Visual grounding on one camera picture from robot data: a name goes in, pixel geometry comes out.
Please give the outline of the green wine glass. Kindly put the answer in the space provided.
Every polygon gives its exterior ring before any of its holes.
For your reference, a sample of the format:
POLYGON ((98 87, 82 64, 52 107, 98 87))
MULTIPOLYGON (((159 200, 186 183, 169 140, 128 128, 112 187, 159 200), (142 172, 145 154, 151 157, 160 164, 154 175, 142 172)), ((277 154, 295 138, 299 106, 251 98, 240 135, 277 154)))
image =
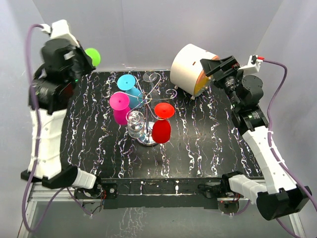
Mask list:
POLYGON ((92 59, 92 65, 97 67, 101 62, 101 55, 95 48, 85 49, 85 53, 92 59))

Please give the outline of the red wine glass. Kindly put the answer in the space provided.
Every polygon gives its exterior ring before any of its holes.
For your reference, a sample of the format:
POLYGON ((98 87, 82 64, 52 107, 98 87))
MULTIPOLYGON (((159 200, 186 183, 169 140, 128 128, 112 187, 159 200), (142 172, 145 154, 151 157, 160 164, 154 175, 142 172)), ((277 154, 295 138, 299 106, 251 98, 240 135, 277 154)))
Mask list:
POLYGON ((158 103, 155 106, 155 114, 159 119, 154 123, 152 130, 152 138, 154 142, 163 144, 170 140, 171 125, 169 118, 174 116, 175 109, 169 103, 158 103))

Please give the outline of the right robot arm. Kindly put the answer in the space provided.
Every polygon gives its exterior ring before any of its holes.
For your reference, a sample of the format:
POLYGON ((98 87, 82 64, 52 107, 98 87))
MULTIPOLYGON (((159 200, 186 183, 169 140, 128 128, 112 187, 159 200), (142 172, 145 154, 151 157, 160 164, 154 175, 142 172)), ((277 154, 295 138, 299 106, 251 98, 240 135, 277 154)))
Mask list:
POLYGON ((212 77, 215 87, 224 90, 232 105, 232 121, 251 148, 262 171, 265 185, 259 184, 242 172, 223 174, 219 185, 200 185, 208 193, 231 197, 240 194, 255 203, 263 218, 270 221, 298 213, 312 198, 308 186, 303 186, 292 175, 272 139, 270 113, 259 107, 263 97, 263 82, 255 76, 262 62, 267 60, 251 55, 246 66, 240 66, 235 57, 201 59, 206 76, 212 77))

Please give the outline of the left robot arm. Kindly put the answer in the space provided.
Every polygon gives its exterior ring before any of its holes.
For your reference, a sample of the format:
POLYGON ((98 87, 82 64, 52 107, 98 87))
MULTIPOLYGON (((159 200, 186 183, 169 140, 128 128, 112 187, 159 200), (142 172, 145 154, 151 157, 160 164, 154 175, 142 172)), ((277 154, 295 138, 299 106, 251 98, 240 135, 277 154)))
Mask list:
POLYGON ((41 49, 44 63, 34 74, 29 89, 32 119, 32 152, 22 180, 41 182, 50 189, 78 187, 92 198, 102 193, 97 177, 60 159, 64 118, 76 85, 95 67, 81 46, 67 39, 51 39, 41 49))

